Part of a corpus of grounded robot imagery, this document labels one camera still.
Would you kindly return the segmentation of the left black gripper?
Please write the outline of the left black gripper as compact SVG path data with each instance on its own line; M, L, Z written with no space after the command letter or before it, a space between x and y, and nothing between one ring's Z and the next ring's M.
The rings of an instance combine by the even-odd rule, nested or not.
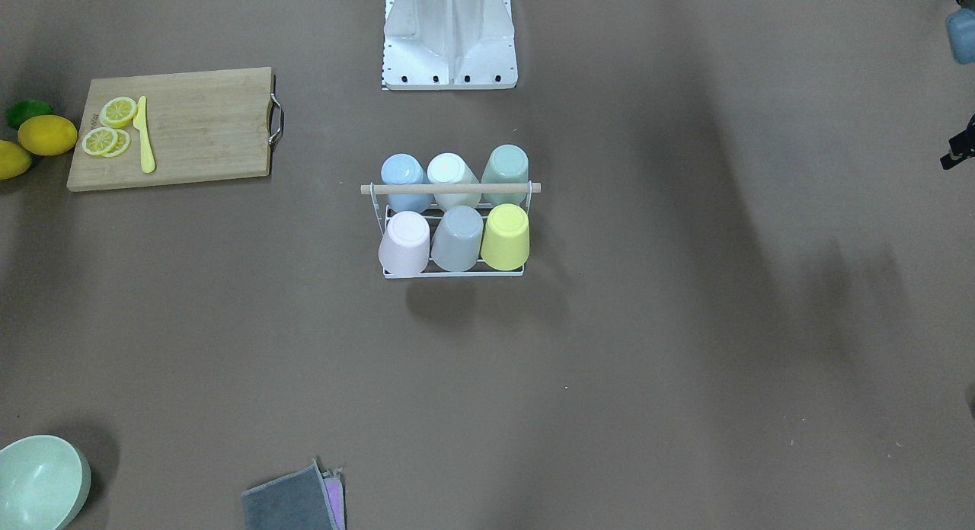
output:
M964 131L948 140L948 153L940 157L941 169L948 171L965 160L974 158L975 116L971 116Z

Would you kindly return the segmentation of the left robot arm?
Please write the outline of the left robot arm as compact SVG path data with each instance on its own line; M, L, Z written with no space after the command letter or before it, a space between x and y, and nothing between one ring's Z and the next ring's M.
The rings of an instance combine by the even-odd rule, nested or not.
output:
M946 17L948 46L960 65L974 62L974 0L955 0L958 10ZM948 140L948 152L940 157L941 169L948 171L974 156L974 116L964 130Z

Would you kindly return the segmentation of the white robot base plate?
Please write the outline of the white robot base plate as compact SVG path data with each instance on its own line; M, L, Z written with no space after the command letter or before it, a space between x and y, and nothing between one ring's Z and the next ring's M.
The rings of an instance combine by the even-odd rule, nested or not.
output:
M383 35L384 90L518 85L512 0L384 0Z

